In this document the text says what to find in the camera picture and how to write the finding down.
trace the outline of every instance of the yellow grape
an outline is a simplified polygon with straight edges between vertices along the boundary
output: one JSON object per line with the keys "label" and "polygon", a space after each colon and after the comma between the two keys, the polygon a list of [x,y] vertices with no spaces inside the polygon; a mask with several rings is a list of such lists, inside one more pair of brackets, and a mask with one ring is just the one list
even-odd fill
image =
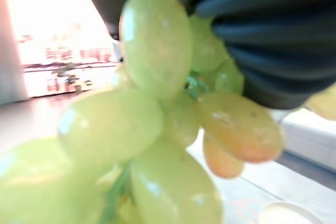
{"label": "yellow grape", "polygon": [[258,163],[281,154],[281,130],[257,103],[234,93],[214,92],[200,97],[198,111],[206,133],[238,159]]}
{"label": "yellow grape", "polygon": [[165,114],[164,134],[183,148],[191,145],[200,129],[196,102],[184,91],[162,102]]}
{"label": "yellow grape", "polygon": [[210,72],[228,57],[224,42],[216,38],[211,28],[211,19],[203,19],[197,15],[190,18],[192,31],[192,70]]}
{"label": "yellow grape", "polygon": [[217,71],[215,90],[242,94],[243,89],[243,74],[238,70],[234,60],[225,60]]}
{"label": "yellow grape", "polygon": [[313,95],[306,105],[317,115],[336,121],[336,84],[321,93]]}
{"label": "yellow grape", "polygon": [[135,202],[146,224],[222,224],[220,196],[203,168],[169,140],[159,140],[132,167]]}
{"label": "yellow grape", "polygon": [[190,24],[179,0],[127,0],[120,31],[134,83],[160,99],[175,95],[185,83],[192,56]]}
{"label": "yellow grape", "polygon": [[223,146],[206,133],[203,138],[203,153],[209,169],[219,177],[235,178],[243,172],[244,163],[227,153]]}
{"label": "yellow grape", "polygon": [[0,223],[96,224],[103,197],[79,173],[56,137],[0,156]]}
{"label": "yellow grape", "polygon": [[133,81],[128,73],[124,64],[119,66],[112,75],[111,80],[112,89],[118,88],[132,88],[134,87]]}
{"label": "yellow grape", "polygon": [[110,169],[149,147],[162,129],[155,99],[141,90],[116,89],[78,99],[61,117],[58,132],[75,160]]}

